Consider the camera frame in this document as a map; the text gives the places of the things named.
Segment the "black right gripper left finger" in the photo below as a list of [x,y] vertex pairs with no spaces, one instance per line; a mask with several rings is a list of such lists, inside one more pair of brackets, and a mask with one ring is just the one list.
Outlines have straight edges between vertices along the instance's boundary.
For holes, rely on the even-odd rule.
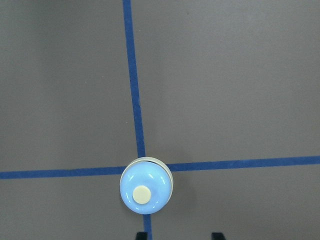
[[135,240],[148,240],[148,232],[137,232]]

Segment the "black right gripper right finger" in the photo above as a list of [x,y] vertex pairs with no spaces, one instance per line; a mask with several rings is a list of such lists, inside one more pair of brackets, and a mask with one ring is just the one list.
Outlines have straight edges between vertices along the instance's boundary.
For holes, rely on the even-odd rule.
[[222,232],[212,232],[211,240],[225,240],[225,236]]

